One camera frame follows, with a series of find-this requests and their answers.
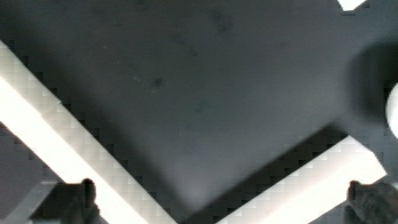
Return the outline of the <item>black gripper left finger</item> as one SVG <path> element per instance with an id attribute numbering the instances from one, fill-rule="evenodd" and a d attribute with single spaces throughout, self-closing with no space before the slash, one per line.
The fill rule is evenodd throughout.
<path id="1" fill-rule="evenodd" d="M 41 182 L 17 209 L 17 224 L 102 224 L 95 199 L 91 179 L 81 183 Z"/>

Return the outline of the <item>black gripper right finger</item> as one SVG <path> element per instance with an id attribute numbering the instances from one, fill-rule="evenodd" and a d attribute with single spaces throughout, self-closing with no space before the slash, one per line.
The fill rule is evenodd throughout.
<path id="1" fill-rule="evenodd" d="M 352 181 L 347 201 L 363 224 L 398 224 L 398 183 Z"/>

